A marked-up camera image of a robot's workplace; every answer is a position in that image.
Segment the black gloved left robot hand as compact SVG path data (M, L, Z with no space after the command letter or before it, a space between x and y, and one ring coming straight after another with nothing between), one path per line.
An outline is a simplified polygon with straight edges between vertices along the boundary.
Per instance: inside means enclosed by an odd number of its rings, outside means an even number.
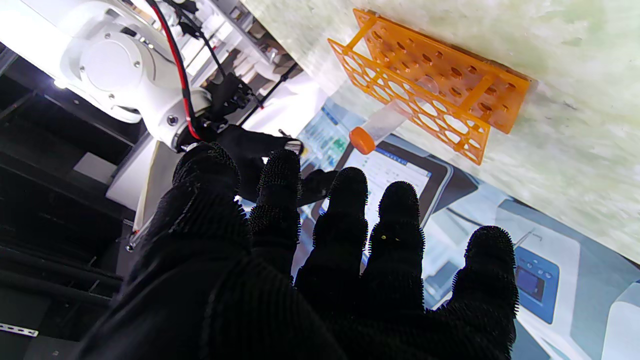
M424 306L425 235L414 187L391 183L365 217L365 173L347 167L329 191L314 247L291 278L300 232L300 158L270 155L256 205L217 144L183 155L140 252L73 360L509 360L519 307L514 246L478 228L452 296Z

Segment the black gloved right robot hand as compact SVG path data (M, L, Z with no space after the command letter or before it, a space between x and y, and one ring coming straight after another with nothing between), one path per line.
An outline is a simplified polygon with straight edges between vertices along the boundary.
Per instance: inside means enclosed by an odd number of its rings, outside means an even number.
M304 143L299 139L249 131L237 125L229 125L218 134L216 141L238 168L238 195L253 203L259 196L259 181L265 166L263 159L269 158L272 152L278 150L291 150L300 154L305 149ZM338 173L336 170L317 169L304 177L297 206L305 207L326 199Z

